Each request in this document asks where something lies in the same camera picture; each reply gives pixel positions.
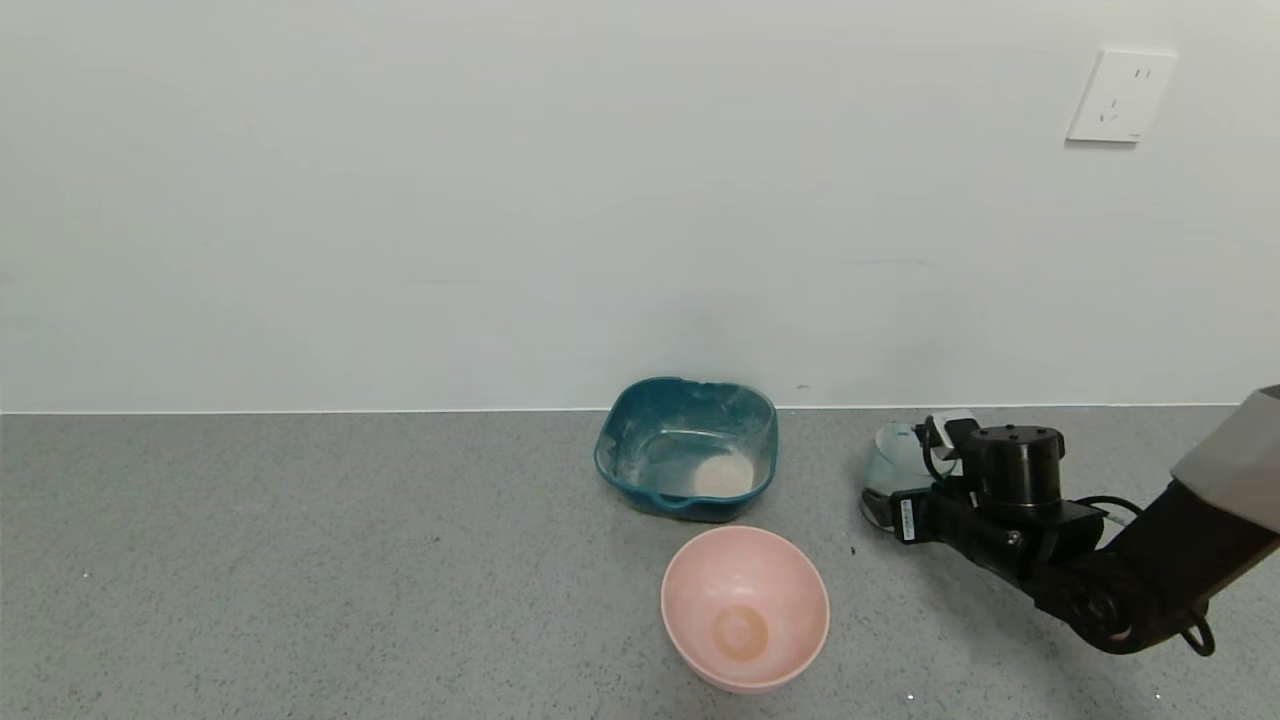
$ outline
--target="wall socket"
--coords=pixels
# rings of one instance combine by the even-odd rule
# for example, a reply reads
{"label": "wall socket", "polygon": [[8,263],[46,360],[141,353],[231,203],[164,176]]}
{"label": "wall socket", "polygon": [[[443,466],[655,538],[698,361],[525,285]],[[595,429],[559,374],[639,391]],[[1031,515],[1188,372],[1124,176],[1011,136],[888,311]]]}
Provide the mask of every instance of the wall socket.
{"label": "wall socket", "polygon": [[1093,65],[1068,140],[1138,142],[1156,117],[1178,55],[1103,50]]}

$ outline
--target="gray countertop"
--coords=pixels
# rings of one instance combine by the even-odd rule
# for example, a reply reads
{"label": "gray countertop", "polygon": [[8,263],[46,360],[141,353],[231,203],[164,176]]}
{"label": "gray countertop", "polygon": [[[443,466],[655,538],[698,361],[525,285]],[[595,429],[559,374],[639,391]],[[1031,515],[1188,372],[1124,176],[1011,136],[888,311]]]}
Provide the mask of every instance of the gray countertop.
{"label": "gray countertop", "polygon": [[[982,415],[1062,429],[1069,495],[1147,502],[1226,413]],[[782,413],[777,479],[740,521],[809,555],[832,621],[758,697],[668,642],[662,573],[707,527],[599,480],[603,414],[6,416],[0,716],[1275,716],[1275,559],[1215,600],[1215,657],[1111,657],[950,548],[868,527],[865,443],[923,414]]]}

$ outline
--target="white powder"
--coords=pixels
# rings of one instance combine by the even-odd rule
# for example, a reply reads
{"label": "white powder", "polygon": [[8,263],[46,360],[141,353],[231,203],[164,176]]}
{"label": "white powder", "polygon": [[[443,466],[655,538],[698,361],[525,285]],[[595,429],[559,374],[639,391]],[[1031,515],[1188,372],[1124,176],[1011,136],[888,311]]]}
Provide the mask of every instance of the white powder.
{"label": "white powder", "polygon": [[736,497],[751,492],[755,466],[741,452],[708,457],[690,478],[692,495],[703,497]]}

